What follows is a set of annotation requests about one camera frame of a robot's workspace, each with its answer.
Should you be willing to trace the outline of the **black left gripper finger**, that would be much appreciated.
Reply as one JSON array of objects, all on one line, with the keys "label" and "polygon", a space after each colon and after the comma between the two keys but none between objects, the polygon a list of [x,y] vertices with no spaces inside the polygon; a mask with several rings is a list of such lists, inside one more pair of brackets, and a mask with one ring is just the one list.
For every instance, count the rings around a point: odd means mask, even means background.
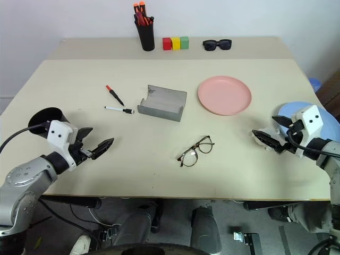
[{"label": "black left gripper finger", "polygon": [[98,157],[100,157],[102,154],[104,154],[110,146],[113,144],[114,138],[106,139],[103,142],[101,142],[97,148],[91,151],[91,159],[95,160]]},{"label": "black left gripper finger", "polygon": [[83,127],[78,129],[76,140],[82,141],[92,130],[93,130],[92,127]]}]

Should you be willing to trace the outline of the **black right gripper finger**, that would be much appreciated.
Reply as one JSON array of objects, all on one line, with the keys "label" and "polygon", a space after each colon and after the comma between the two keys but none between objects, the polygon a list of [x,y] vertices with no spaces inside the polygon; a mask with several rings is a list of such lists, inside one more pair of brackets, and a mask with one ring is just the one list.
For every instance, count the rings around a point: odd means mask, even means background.
[{"label": "black right gripper finger", "polygon": [[276,123],[278,123],[279,125],[287,128],[287,129],[290,129],[290,128],[293,127],[293,122],[289,117],[281,116],[281,115],[274,115],[274,116],[272,116],[272,119]]},{"label": "black right gripper finger", "polygon": [[284,151],[284,147],[281,145],[280,141],[273,138],[270,134],[260,130],[252,130],[252,135],[255,142],[263,146],[266,150],[273,150],[278,154],[281,154]]}]

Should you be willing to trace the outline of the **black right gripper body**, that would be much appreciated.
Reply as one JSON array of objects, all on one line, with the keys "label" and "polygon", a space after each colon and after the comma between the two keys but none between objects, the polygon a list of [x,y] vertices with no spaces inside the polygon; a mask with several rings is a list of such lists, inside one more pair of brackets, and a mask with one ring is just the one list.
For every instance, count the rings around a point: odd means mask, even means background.
[{"label": "black right gripper body", "polygon": [[286,137],[285,144],[283,145],[284,149],[291,152],[292,154],[295,154],[298,147],[296,145],[301,145],[303,134],[302,130],[304,128],[304,125],[301,120],[298,120],[296,122],[293,122],[293,127],[290,129],[287,129],[286,131]]}]

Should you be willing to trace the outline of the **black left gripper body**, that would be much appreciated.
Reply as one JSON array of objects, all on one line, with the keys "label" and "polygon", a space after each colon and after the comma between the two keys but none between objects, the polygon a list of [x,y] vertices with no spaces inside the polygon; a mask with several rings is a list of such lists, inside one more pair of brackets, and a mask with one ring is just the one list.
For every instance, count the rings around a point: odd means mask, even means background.
[{"label": "black left gripper body", "polygon": [[69,145],[68,151],[73,158],[75,165],[79,166],[87,159],[92,158],[92,152],[83,148],[81,141],[75,141],[74,144]]}]

